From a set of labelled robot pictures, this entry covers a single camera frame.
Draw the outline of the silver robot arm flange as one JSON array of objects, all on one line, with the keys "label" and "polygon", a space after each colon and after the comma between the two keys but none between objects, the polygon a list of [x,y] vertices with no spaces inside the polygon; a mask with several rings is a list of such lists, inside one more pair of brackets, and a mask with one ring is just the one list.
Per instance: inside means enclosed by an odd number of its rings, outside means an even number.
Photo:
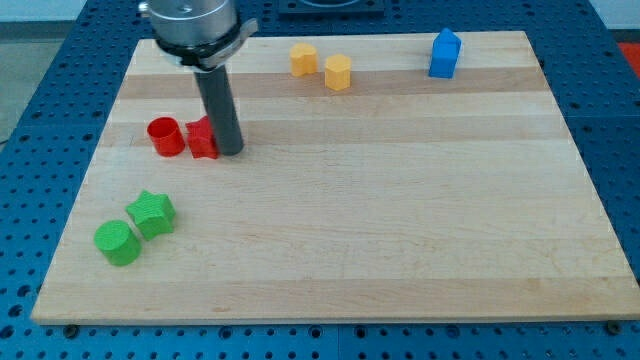
[{"label": "silver robot arm flange", "polygon": [[138,12],[163,52],[199,72],[225,65],[258,31],[256,19],[241,19],[234,0],[144,0]]}]

